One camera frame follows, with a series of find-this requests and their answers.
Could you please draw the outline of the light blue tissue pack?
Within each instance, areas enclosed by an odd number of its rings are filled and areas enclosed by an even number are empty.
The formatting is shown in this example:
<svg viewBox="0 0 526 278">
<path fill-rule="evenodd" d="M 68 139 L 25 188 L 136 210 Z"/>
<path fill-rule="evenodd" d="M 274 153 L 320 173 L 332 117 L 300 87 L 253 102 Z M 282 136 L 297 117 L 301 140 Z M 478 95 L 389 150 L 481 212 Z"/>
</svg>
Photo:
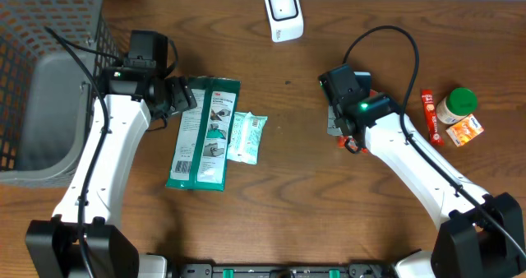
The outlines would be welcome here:
<svg viewBox="0 0 526 278">
<path fill-rule="evenodd" d="M 261 136 L 266 121 L 266 116 L 256 116 L 251 112 L 235 112 L 227 159 L 246 164 L 257 164 Z"/>
</svg>

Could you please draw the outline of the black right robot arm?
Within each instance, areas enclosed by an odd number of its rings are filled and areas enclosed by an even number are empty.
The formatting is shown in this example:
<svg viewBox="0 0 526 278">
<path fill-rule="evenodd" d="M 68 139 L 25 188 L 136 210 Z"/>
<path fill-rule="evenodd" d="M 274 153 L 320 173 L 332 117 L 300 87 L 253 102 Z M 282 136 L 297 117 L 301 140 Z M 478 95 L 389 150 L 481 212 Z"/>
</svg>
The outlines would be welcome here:
<svg viewBox="0 0 526 278">
<path fill-rule="evenodd" d="M 398 103 L 371 89 L 371 76 L 346 64 L 318 77 L 335 126 L 352 153 L 389 166 L 438 230 L 432 251 L 398 262 L 398 277 L 515 277 L 525 271 L 522 210 L 507 192 L 493 196 L 437 152 Z"/>
</svg>

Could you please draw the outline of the orange tissue pack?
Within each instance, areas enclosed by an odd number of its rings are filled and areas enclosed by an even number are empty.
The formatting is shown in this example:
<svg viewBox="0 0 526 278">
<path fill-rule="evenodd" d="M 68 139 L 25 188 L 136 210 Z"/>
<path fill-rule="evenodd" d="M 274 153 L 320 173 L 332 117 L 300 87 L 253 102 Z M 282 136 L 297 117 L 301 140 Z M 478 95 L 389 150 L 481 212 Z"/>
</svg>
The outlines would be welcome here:
<svg viewBox="0 0 526 278">
<path fill-rule="evenodd" d="M 484 132 L 484 128 L 473 114 L 448 127 L 446 133 L 456 146 L 463 146 Z"/>
</svg>

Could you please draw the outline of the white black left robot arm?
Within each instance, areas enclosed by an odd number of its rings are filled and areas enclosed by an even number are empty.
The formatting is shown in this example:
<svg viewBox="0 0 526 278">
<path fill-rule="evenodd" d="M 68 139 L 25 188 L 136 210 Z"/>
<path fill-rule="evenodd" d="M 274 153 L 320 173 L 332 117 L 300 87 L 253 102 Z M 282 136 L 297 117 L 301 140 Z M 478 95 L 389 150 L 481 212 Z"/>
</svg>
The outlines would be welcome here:
<svg viewBox="0 0 526 278">
<path fill-rule="evenodd" d="M 25 245 L 40 277 L 175 277 L 163 255 L 141 254 L 121 232 L 123 196 L 150 124 L 196 107 L 189 81 L 173 76 L 175 43 L 134 30 L 123 57 L 85 75 L 95 93 L 92 124 L 73 179 L 49 220 L 32 220 Z"/>
</svg>

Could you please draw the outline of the red snack bag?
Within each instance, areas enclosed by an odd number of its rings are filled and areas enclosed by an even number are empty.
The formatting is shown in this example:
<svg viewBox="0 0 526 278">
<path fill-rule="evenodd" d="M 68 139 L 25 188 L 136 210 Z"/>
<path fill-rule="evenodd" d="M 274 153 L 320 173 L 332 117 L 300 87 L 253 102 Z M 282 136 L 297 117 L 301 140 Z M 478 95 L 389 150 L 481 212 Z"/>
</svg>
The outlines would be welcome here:
<svg viewBox="0 0 526 278">
<path fill-rule="evenodd" d="M 431 90 L 421 90 L 422 106 L 426 118 L 427 129 L 429 132 L 429 141 L 432 145 L 442 146 L 443 139 L 438 131 L 438 119 L 436 116 L 436 107 Z"/>
<path fill-rule="evenodd" d="M 351 136 L 347 136 L 347 137 L 338 136 L 336 141 L 337 141 L 338 148 L 345 149 L 348 147 L 350 150 L 355 151 L 355 152 L 361 152 L 361 153 L 368 152 L 367 149 L 359 150 L 356 141 Z"/>
</svg>

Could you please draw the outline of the green white package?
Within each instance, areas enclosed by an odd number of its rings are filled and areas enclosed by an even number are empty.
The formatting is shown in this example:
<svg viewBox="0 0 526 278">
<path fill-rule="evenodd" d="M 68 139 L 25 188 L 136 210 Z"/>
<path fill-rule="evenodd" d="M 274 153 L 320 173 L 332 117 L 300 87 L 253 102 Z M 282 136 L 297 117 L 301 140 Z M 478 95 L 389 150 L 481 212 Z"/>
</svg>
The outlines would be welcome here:
<svg viewBox="0 0 526 278">
<path fill-rule="evenodd" d="M 222 192 L 241 82 L 199 76 L 190 79 L 190 88 L 196 107 L 182 114 L 166 186 Z"/>
</svg>

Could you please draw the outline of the green capped white jar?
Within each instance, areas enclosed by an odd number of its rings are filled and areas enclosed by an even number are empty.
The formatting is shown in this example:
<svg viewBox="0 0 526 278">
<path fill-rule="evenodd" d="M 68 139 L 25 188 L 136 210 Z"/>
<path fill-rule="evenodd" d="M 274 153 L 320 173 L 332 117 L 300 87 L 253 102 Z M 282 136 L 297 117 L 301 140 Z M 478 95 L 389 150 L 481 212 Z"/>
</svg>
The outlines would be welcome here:
<svg viewBox="0 0 526 278">
<path fill-rule="evenodd" d="M 477 106 L 477 96 L 468 88 L 458 87 L 436 106 L 436 115 L 442 123 L 451 125 L 470 115 Z"/>
</svg>

